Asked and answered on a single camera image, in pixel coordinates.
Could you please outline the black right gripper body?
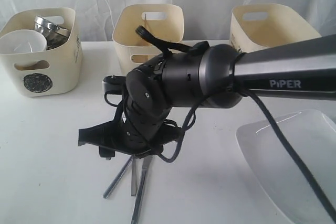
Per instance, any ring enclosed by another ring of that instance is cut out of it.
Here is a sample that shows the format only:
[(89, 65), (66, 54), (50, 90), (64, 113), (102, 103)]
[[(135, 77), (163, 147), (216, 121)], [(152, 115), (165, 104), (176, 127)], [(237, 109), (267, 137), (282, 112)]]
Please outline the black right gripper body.
[(162, 155), (163, 146), (178, 141), (182, 128), (167, 118), (171, 108), (150, 106), (143, 108), (133, 100), (118, 104), (118, 140), (126, 153), (135, 156)]

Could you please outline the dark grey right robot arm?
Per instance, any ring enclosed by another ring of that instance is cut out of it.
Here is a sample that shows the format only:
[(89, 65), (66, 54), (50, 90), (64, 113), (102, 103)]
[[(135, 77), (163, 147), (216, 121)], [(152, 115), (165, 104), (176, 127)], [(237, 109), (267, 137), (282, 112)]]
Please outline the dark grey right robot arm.
[(122, 96), (112, 121), (79, 130), (78, 144), (103, 157), (163, 152), (186, 130), (168, 120), (174, 107), (229, 109), (247, 91), (266, 97), (335, 99), (335, 35), (241, 53), (201, 42), (186, 52), (155, 56), (126, 76), (107, 77)]

